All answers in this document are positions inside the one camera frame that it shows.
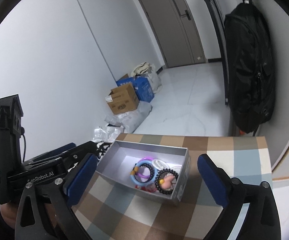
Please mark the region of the person's left hand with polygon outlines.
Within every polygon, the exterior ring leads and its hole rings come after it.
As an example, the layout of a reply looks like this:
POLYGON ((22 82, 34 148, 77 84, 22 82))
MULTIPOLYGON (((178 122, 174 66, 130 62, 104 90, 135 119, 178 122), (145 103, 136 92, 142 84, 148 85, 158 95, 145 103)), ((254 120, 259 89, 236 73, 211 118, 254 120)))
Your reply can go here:
POLYGON ((15 229, 16 226, 17 210, 18 206, 12 203, 0 205, 1 216, 4 222, 12 229, 15 229))

